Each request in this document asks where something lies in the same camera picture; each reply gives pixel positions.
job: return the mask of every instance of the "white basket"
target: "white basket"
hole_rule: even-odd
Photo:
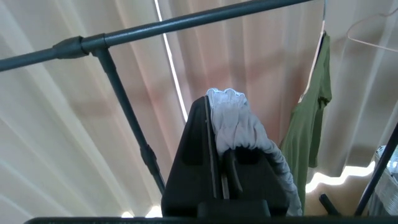
[[[378,163],[385,146],[379,147],[375,153],[375,162]],[[374,192],[379,197],[384,209],[390,215],[398,215],[398,150],[395,150],[387,167],[384,169]]]

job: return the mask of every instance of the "clothes hanger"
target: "clothes hanger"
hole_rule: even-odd
[[[397,11],[398,11],[398,8],[396,8],[394,11],[392,11],[392,12],[390,12],[390,13],[388,13],[388,14],[378,13],[378,14],[371,15],[371,16],[369,16],[369,17],[366,17],[366,18],[364,18],[364,19],[361,19],[360,21],[354,23],[354,24],[348,29],[348,31],[347,31],[347,38],[349,38],[349,40],[353,40],[353,41],[359,42],[359,43],[361,43],[361,44],[366,44],[366,45],[369,45],[369,46],[372,46],[372,47],[377,47],[377,48],[380,48],[380,49],[389,50],[389,51],[397,52],[397,53],[398,53],[398,50],[396,50],[396,49],[390,49],[390,48],[388,48],[388,47],[383,47],[383,46],[380,46],[380,45],[371,44],[371,43],[369,43],[369,42],[365,42],[365,41],[362,41],[362,40],[358,40],[358,39],[352,38],[352,37],[350,36],[350,32],[351,32],[351,30],[354,28],[354,26],[356,26],[356,25],[358,25],[358,24],[360,24],[360,23],[362,23],[362,22],[364,22],[364,21],[368,21],[368,20],[370,20],[370,19],[372,19],[372,18],[374,18],[374,17],[379,17],[379,16],[381,16],[381,17],[389,17],[389,16],[395,14]]]
[[[323,19],[322,19],[321,32],[320,32],[319,39],[318,39],[317,50],[315,51],[315,55],[314,55],[314,58],[313,58],[313,61],[312,61],[310,75],[308,77],[308,82],[307,82],[307,87],[305,87],[304,93],[300,96],[300,99],[298,99],[298,103],[300,103],[303,100],[305,94],[307,93],[308,89],[310,88],[312,73],[313,73],[313,70],[315,68],[315,64],[317,62],[318,56],[319,56],[319,51],[320,51],[320,47],[321,47],[322,38],[323,38],[323,35],[325,33],[325,15],[326,15],[326,4],[327,4],[327,2],[328,2],[327,0],[324,0],[324,2],[323,2]]]

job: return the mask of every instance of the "green shirt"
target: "green shirt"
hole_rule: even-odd
[[[292,172],[304,211],[308,167],[317,166],[323,109],[331,100],[330,37],[324,34],[310,87],[294,108],[281,149]]]

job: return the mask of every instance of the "wicker basket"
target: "wicker basket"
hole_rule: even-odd
[[[385,146],[379,147],[375,153],[378,163]],[[376,185],[371,203],[370,215],[398,215],[398,150],[396,149]]]

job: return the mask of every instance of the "beige curtain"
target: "beige curtain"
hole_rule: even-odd
[[[238,1],[159,0],[168,19]],[[397,1],[334,0],[333,99],[323,123],[319,169],[367,166],[398,120],[396,55],[349,42],[350,24]],[[307,84],[323,1],[162,35],[111,48],[141,128],[167,180],[184,111],[211,87],[245,92],[269,137],[280,142]],[[158,21],[154,1],[0,0],[0,58]],[[397,46],[396,16],[355,32]],[[181,89],[180,107],[177,88]],[[145,215],[160,193],[97,59],[54,60],[0,74],[0,221],[38,216]]]

